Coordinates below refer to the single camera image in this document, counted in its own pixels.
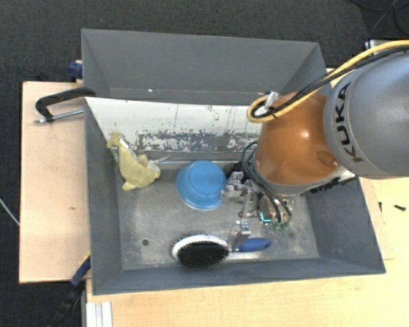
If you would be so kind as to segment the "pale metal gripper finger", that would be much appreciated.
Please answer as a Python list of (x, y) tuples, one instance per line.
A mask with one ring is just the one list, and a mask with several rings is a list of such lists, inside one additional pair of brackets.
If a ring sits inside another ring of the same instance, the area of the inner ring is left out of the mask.
[(228, 235), (228, 247), (230, 251), (237, 251), (250, 236), (252, 231), (249, 227), (249, 222), (245, 220), (235, 221), (235, 225), (231, 228)]
[(229, 176), (224, 189), (220, 193), (222, 202), (238, 198), (249, 189), (247, 182), (242, 182), (243, 177), (244, 173), (242, 171), (235, 171)]

